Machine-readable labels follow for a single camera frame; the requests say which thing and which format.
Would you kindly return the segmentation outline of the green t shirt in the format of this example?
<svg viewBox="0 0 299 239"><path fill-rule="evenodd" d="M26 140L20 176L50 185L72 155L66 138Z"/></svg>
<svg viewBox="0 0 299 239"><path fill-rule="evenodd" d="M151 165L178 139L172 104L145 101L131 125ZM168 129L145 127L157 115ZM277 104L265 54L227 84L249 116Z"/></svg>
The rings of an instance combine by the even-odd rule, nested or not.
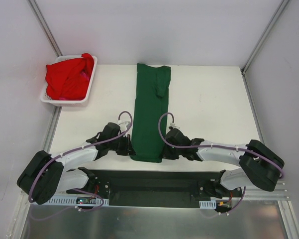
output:
<svg viewBox="0 0 299 239"><path fill-rule="evenodd" d="M171 67L151 67L137 64L136 98L131 144L135 154L130 158L141 162L162 162L167 119L161 115L168 111Z"/></svg>

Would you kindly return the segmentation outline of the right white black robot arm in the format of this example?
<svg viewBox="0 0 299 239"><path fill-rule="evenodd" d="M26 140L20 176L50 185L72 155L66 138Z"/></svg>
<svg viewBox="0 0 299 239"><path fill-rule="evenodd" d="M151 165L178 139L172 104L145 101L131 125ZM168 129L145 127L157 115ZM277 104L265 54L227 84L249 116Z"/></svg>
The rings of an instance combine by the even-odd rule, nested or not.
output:
<svg viewBox="0 0 299 239"><path fill-rule="evenodd" d="M248 144L215 144L211 141L189 139L179 129L171 127L166 136L163 157L176 160L180 156L189 161L221 162L237 166L234 170L222 170L214 181L203 190L211 197L222 198L241 187L255 186L273 192L282 177L284 161L258 140Z"/></svg>

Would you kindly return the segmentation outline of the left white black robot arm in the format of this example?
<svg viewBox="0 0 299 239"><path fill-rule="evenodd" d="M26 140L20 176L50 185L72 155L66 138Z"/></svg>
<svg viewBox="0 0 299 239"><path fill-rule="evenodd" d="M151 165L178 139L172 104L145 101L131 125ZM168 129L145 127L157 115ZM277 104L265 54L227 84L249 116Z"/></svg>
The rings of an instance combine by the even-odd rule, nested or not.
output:
<svg viewBox="0 0 299 239"><path fill-rule="evenodd" d="M59 155L44 150L37 152L19 176L18 187L39 205L48 202L55 193L97 192L97 176L83 164L96 161L109 151L122 156L134 154L127 134L130 127L129 121L109 122L103 131L80 147Z"/></svg>

